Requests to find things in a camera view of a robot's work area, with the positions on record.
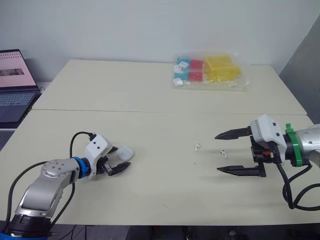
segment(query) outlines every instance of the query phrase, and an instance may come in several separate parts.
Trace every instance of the cable connector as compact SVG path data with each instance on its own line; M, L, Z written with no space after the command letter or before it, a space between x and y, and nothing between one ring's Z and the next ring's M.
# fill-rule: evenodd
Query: cable connector
M92 132L90 132L88 135L89 135L90 142L97 136L97 134L94 134Z

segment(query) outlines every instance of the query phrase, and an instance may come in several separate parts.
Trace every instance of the gray wall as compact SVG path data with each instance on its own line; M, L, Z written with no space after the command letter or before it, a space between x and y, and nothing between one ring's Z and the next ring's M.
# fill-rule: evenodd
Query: gray wall
M69 59L173 62L201 50L284 68L320 0L0 0L0 49L20 49L37 82Z
M284 67L280 78L314 123L320 123L320 17Z

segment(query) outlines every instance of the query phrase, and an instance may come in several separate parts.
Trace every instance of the black cable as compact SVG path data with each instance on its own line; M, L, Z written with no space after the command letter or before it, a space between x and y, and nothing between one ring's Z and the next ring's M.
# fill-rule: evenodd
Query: black cable
M291 192L291 187L290 187L290 182L289 182L289 179L287 177L287 174L285 172L285 170L283 169L282 167L282 164L281 163L276 163L276 167L278 168L282 178L283 178L283 181L284 181L284 188L285 188L285 193L286 193L286 202L288 203L289 205L289 208L291 209L294 209L294 203L292 201L292 192Z
M311 168L312 165L309 164L305 169L303 169L302 171L296 173L295 175L293 175L292 177L290 177L288 179L284 169L281 166L281 163L277 163L276 166L278 167L281 176L284 180L284 186L282 188L282 195L284 200L288 203L289 207L291 209L300 209L300 210L304 210L304 211L318 211L320 210L320 205L318 206L300 206L298 205L299 201L301 200L301 198L311 189L313 188L317 188L320 187L320 183L315 183L312 184L310 186L305 187L301 192L299 192L299 194L296 196L295 200L292 202L292 192L291 192L291 187L290 187L290 183L295 180L296 178L300 177L301 175L305 174L306 172L308 172Z
M77 132L75 135L73 135L71 142L70 142L70 148L69 148L69 157L72 158L72 148L74 145L74 141L76 139L76 137L80 134L86 134L91 138L95 137L95 134L91 133L91 132L86 132L86 131L79 131ZM64 211L66 210L66 208L68 207L69 203L71 202L74 194L75 194L75 190L76 190L76 184L73 182L72 183L72 190L71 190L71 194L68 198L68 200L66 201L65 205L63 206L63 208L61 209L61 211L58 213L58 215L55 217L55 219L52 221L51 223L51 228L56 224L56 222L58 221L58 219L60 218L60 216L64 213Z
M84 228L84 240L87 240L87 225Z
M81 228L80 231L78 231L78 232L76 233L76 235L74 235L74 237L73 237L73 234L72 234L72 235L71 235L71 240L75 239L75 238L82 232L82 230L85 229L85 228L86 228L86 226L84 226L83 228Z
M69 157L72 158L72 146L74 144L74 140L75 138L80 135L80 134L87 134L90 138L94 135L93 133L91 132L87 132L87 131L79 131L77 132L75 135L73 135L72 139L71 139L71 142L70 142L70 150L69 150Z
M60 218L60 216L64 213L64 211L66 210L66 208L68 207L69 203L71 202L74 194L75 194L75 190L76 190L76 184L73 182L72 183L72 190L71 190L71 194L68 198L68 200L66 201L65 205L63 206L63 208L61 209L61 211L58 213L58 215L55 217L55 219L52 221L51 223L51 229L52 227L56 224L56 222L58 221L58 219Z
M21 172L16 178L15 180L13 181L13 183L11 184L11 187L10 187L10 190L9 190L9 194L8 194L8 204L7 204L7 210L6 210L6 218L5 218L5 225L4 225L4 228L2 230L2 232L4 232L8 225L9 225L9 222L10 222L10 218L11 218L11 208L12 208L12 197L13 197L13 194L14 194L14 189L15 189L15 186L17 184L17 182L19 181L19 179L24 175L26 174L29 170L37 167L37 166L40 166L40 165L43 165L45 164L46 161L42 161L42 162L38 162L36 164L33 164L32 166L26 168L23 172Z
M77 225L74 225L71 231L69 231L66 235L64 235L63 237L59 238L58 240L62 240L65 237L69 236L69 234L71 234L76 229L76 227L77 227Z

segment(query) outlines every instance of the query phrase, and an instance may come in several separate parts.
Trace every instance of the white wall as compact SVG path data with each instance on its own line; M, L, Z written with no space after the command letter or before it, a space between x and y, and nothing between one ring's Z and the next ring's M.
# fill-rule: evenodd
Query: white wall
M68 59L172 62L234 51L279 73L320 0L0 0L0 49L21 49L37 81Z

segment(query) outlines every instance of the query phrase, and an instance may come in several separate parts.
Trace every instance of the small white object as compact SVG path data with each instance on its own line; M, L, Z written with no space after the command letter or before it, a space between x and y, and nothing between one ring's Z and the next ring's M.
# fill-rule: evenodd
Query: small white object
M115 154L122 162L129 162L135 152L128 146L120 146Z
M222 150L220 151L220 153L221 153L221 155L224 155L224 158L225 158L225 159L228 159L228 154L227 154L227 151L226 151L226 150L222 149Z
M229 82L228 84L227 84L227 87L228 88L234 88L234 87L237 87L238 86L238 84L236 83L236 82Z
M196 143L195 146L194 146L195 151L198 152L199 148L201 148L200 143Z
M174 78L172 82L176 87L181 87L184 84L184 81L182 81L179 77Z
M179 65L173 65L173 72L175 74L183 74L184 72L182 71L181 67Z
M179 63L179 67L181 69L186 69L187 67L189 67L189 63L185 62L185 61L182 61Z

